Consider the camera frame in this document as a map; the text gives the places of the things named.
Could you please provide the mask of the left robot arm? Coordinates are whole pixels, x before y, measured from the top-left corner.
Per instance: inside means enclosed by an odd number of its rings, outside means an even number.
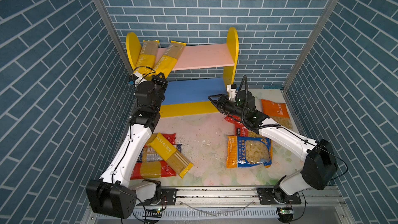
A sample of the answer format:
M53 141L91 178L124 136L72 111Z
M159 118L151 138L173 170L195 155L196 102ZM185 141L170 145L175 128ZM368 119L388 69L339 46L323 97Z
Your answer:
M168 81L163 73L147 78L134 73L132 82L136 85L137 108L123 144L99 179L90 180L86 186L92 211L119 219L129 218L136 204L156 204L162 197L158 181L145 179L132 189L129 184L138 158L161 117Z

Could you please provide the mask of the yellow spaghetti bag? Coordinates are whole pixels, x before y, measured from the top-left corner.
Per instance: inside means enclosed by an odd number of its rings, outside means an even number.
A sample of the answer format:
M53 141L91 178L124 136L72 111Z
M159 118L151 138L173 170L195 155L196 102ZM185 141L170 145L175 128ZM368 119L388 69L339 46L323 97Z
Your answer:
M178 174L180 178L193 168L193 163L187 159L162 134L158 133L148 144L153 150Z
M144 40L137 62L135 72L146 76L153 72L160 42L158 40Z
M159 41L146 41L145 42L149 46L149 67L152 68L151 72L149 72L147 79L149 81L152 80L153 76L156 76L160 73L164 74L164 77L167 78L178 59L181 57L186 43L181 43L177 41L171 41L171 44L168 46L165 53L162 55L161 59L158 62L155 62L157 57L157 51L159 49Z

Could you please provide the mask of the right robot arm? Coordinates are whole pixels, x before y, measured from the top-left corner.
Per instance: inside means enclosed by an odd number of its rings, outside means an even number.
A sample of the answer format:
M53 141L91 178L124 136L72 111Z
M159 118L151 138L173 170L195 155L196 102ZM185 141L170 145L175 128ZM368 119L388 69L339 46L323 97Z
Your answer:
M284 204L305 189L324 190L333 179L338 165L329 141L316 141L281 126L256 109L256 100L249 91L238 91L234 101L227 94L210 95L208 99L220 113L240 118L247 129L280 144L304 162L301 170L284 176L274 186L276 202Z

